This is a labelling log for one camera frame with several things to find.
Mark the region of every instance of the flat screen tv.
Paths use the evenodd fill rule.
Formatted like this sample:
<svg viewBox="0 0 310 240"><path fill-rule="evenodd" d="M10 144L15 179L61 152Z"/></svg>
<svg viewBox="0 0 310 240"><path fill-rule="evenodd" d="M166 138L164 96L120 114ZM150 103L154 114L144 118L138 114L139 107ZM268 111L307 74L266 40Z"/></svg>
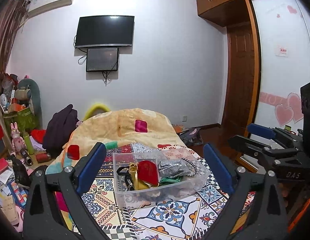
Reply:
<svg viewBox="0 0 310 240"><path fill-rule="evenodd" d="M75 48L132 46L134 16L99 15L79 18Z"/></svg>

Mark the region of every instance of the metal screw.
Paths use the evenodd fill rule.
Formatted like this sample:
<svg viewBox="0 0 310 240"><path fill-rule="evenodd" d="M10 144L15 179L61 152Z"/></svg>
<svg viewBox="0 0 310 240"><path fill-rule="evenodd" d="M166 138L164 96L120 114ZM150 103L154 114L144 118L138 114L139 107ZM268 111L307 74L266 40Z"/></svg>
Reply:
<svg viewBox="0 0 310 240"><path fill-rule="evenodd" d="M274 171L268 171L268 175L271 176L271 177L274 177L275 176L275 172Z"/></svg>
<svg viewBox="0 0 310 240"><path fill-rule="evenodd" d="M42 171L36 171L36 172L35 172L35 176L36 176L36 177L39 177L39 176L41 176L42 174L43 174Z"/></svg>
<svg viewBox="0 0 310 240"><path fill-rule="evenodd" d="M242 166L239 166L237 168L237 171L240 172L240 173L244 173L246 171L246 169L244 167L242 167Z"/></svg>
<svg viewBox="0 0 310 240"><path fill-rule="evenodd" d="M67 166L67 167L64 168L65 172L71 172L72 170L73 170L72 166Z"/></svg>

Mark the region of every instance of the green bottle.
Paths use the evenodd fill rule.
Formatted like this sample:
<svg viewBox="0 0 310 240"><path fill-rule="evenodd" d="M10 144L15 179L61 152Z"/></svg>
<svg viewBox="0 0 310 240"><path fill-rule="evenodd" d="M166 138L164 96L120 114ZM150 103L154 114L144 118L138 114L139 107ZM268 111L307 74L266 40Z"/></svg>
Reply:
<svg viewBox="0 0 310 240"><path fill-rule="evenodd" d="M28 154L33 155L34 154L34 148L33 148L29 134L27 132L24 132L23 138L24 138L24 141L25 141L25 144L27 147Z"/></svg>

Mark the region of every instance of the pink bunny toy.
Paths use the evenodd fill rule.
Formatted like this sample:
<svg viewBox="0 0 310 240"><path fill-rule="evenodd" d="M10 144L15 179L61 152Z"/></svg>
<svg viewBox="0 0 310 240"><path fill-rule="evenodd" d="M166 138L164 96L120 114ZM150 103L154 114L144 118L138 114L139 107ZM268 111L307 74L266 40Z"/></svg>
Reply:
<svg viewBox="0 0 310 240"><path fill-rule="evenodd" d="M21 149L26 149L26 144L24 139L20 135L20 131L17 128L17 122L15 122L14 124L11 123L11 129L13 150L20 154Z"/></svg>

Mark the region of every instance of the magenta square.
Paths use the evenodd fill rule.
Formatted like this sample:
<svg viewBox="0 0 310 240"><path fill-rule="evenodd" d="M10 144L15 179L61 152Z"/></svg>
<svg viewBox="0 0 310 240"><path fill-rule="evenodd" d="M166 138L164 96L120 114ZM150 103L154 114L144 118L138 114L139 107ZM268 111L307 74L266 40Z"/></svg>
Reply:
<svg viewBox="0 0 310 240"><path fill-rule="evenodd" d="M147 132L147 122L142 120L135 121L135 132Z"/></svg>

